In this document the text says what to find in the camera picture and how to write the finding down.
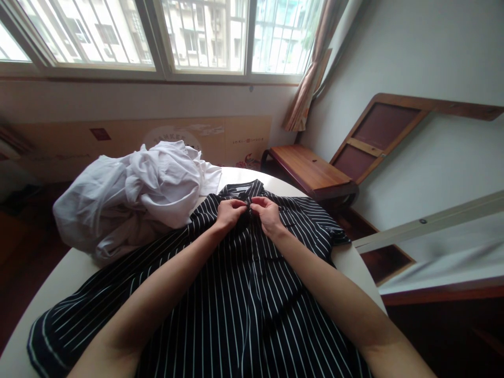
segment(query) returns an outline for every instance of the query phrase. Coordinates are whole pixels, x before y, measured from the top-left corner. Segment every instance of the white table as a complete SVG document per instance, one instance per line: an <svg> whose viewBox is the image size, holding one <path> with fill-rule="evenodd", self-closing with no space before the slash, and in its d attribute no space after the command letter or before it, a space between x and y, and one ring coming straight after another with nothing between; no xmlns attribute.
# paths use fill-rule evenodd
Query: white table
<svg viewBox="0 0 504 378"><path fill-rule="evenodd" d="M227 184L246 183L259 179L266 190L277 195L306 197L303 192L292 185L270 175L241 168L224 167L222 169L219 191ZM204 199L204 197L201 197L197 205ZM385 306L378 289L357 250L351 244L334 247L331 258L334 265L360 286L385 312ZM68 251L37 292L10 337L0 358L0 377L38 377L31 367L26 351L30 327L38 316L77 291L98 270L99 267L93 263L88 255L75 248Z"/></svg>

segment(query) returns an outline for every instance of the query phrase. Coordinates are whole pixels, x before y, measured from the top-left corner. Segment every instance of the window glass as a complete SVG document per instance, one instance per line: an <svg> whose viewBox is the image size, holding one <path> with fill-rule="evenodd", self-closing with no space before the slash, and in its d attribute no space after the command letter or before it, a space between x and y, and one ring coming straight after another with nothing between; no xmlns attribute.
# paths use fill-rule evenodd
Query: window glass
<svg viewBox="0 0 504 378"><path fill-rule="evenodd" d="M176 69L243 72L247 0L161 4Z"/></svg>
<svg viewBox="0 0 504 378"><path fill-rule="evenodd" d="M257 0L252 72L302 74L322 0Z"/></svg>
<svg viewBox="0 0 504 378"><path fill-rule="evenodd" d="M25 52L11 36L4 24L0 22L0 60L31 62Z"/></svg>
<svg viewBox="0 0 504 378"><path fill-rule="evenodd" d="M60 64L155 70L133 0L18 0Z"/></svg>

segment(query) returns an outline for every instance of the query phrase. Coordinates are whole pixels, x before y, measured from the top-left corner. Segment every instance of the crumpled white fabric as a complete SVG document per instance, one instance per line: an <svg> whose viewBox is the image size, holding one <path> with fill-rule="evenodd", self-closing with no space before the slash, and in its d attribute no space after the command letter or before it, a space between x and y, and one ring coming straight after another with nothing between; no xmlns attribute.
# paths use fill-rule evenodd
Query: crumpled white fabric
<svg viewBox="0 0 504 378"><path fill-rule="evenodd" d="M61 239L112 262L190 223L198 197L217 193L221 171L183 141L102 155L54 203Z"/></svg>

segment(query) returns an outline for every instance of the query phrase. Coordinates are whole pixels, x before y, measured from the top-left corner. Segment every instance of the beige curtain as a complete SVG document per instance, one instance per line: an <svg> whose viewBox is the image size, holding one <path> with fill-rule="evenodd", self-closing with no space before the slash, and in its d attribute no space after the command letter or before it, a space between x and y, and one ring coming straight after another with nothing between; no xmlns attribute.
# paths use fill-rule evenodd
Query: beige curtain
<svg viewBox="0 0 504 378"><path fill-rule="evenodd" d="M311 99L316 89L315 86L317 85L319 76L323 74L321 72L321 61L324 58L325 51L329 47L334 32L339 1L325 0L319 26L315 34L310 67L308 67L301 83L299 83L294 100L283 120L283 128L286 131L304 131L306 129L306 119L308 118Z"/></svg>

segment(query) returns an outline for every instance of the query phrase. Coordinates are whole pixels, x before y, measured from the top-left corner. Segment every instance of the striped shirt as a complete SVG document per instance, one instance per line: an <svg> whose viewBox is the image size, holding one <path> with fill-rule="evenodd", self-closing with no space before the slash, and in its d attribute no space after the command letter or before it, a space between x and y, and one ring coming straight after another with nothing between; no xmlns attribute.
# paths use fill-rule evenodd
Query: striped shirt
<svg viewBox="0 0 504 378"><path fill-rule="evenodd" d="M192 222L124 256L42 314L28 340L40 376L65 376L93 337L162 264L217 218L220 201L265 196L282 223L329 264L349 239L307 197L279 197L260 181L227 185L194 211ZM355 346L339 331L246 211L218 245L187 293L145 347L138 377L370 377Z"/></svg>

